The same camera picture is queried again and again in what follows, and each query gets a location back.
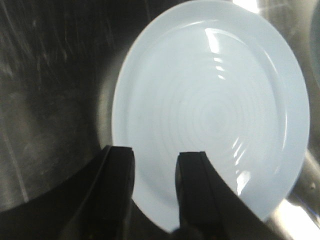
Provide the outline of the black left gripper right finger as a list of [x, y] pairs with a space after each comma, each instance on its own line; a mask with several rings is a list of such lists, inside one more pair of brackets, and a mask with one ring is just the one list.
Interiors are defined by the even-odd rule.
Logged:
[[179, 228], [174, 240], [273, 240], [275, 234], [237, 197], [205, 152], [181, 152], [175, 168]]

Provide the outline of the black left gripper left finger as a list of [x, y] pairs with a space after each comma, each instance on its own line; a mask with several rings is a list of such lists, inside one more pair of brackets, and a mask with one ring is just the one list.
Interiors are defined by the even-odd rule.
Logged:
[[3, 240], [122, 240], [131, 209], [135, 155], [106, 146], [59, 186], [0, 214]]

